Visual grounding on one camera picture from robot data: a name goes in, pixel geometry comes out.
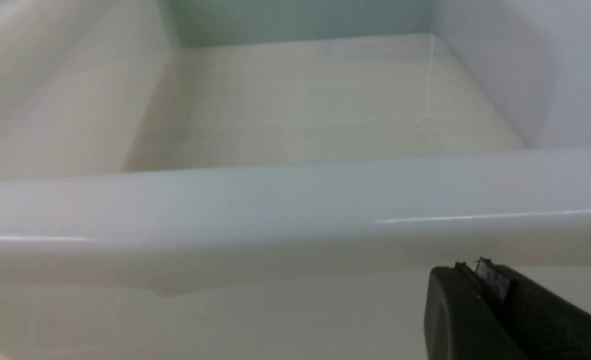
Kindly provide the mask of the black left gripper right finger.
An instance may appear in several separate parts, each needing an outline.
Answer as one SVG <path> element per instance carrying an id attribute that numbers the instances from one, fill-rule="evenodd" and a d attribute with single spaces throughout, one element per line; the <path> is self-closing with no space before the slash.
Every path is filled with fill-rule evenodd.
<path id="1" fill-rule="evenodd" d="M 506 265 L 480 258 L 485 300 L 531 360 L 591 360 L 591 314 Z"/>

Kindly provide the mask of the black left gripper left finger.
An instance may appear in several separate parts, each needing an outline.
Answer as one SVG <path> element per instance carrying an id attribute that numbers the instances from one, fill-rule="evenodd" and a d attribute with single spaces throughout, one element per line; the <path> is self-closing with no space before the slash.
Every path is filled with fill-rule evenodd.
<path id="1" fill-rule="evenodd" d="M 524 360 L 485 298 L 480 278 L 464 262 L 431 269 L 423 334 L 429 360 Z"/>

